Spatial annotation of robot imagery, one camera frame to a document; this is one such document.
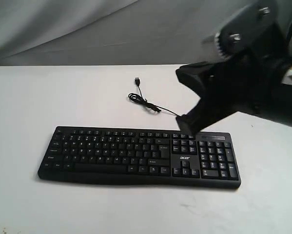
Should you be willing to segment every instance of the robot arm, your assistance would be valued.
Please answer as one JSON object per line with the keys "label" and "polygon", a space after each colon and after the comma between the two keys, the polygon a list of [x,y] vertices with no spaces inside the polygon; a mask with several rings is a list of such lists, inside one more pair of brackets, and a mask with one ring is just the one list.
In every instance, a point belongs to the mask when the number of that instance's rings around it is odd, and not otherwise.
{"label": "robot arm", "polygon": [[292,57],[276,17],[274,0],[247,5],[203,41],[208,62],[176,70],[200,96],[176,117],[182,131],[196,134],[237,111],[292,126],[292,85],[283,84]]}

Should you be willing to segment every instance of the white tabletop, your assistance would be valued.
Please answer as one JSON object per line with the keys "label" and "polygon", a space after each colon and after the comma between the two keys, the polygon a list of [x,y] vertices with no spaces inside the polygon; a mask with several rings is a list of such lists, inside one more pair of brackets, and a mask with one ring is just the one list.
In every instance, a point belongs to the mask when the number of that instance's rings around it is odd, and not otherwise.
{"label": "white tabletop", "polygon": [[236,191],[37,177],[56,126],[177,129],[127,95],[140,77],[148,101],[187,113],[198,97],[178,67],[0,67],[0,234],[292,233],[292,128],[242,113],[205,129],[231,134]]}

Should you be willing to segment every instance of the keyboard cable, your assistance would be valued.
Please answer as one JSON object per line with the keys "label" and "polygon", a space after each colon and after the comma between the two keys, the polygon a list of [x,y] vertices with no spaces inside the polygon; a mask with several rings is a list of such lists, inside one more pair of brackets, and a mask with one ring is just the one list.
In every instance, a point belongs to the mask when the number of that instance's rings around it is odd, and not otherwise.
{"label": "keyboard cable", "polygon": [[147,99],[144,99],[143,96],[142,96],[142,94],[141,94],[140,87],[139,87],[139,85],[140,85],[140,79],[139,79],[139,78],[135,78],[135,84],[137,85],[137,87],[138,87],[138,89],[139,89],[140,95],[138,95],[138,94],[134,94],[134,93],[130,93],[130,94],[128,95],[128,98],[129,98],[132,102],[134,102],[134,103],[136,103],[136,104],[139,104],[139,105],[142,105],[142,106],[145,106],[145,107],[147,107],[147,108],[149,108],[149,109],[152,109],[152,110],[154,110],[155,112],[158,112],[158,113],[160,113],[162,110],[165,110],[165,111],[168,111],[168,112],[172,113],[172,114],[175,115],[175,116],[179,116],[178,114],[176,114],[176,113],[173,112],[173,111],[170,111],[170,110],[168,110],[168,109],[166,109],[166,108],[163,108],[163,107],[161,107],[161,106],[158,106],[158,105],[154,105],[154,104],[148,102]]}

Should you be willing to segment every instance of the screw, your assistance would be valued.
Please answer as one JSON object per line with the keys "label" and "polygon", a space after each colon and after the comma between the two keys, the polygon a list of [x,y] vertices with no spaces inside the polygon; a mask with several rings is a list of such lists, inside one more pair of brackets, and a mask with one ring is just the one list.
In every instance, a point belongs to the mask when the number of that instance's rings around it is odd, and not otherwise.
{"label": "screw", "polygon": [[262,17],[264,15],[269,14],[271,12],[271,10],[269,7],[263,7],[261,9],[259,9],[258,12],[259,12],[259,15]]}
{"label": "screw", "polygon": [[238,43],[241,41],[241,36],[240,34],[231,34],[229,36],[229,40],[232,41],[233,43]]}

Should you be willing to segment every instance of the keyboard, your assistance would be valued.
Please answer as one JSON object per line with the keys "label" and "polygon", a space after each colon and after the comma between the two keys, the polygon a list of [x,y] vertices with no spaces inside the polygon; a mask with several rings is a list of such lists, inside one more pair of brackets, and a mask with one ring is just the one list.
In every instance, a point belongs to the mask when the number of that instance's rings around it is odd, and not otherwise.
{"label": "keyboard", "polygon": [[228,133],[57,127],[39,167],[41,179],[75,183],[238,188]]}

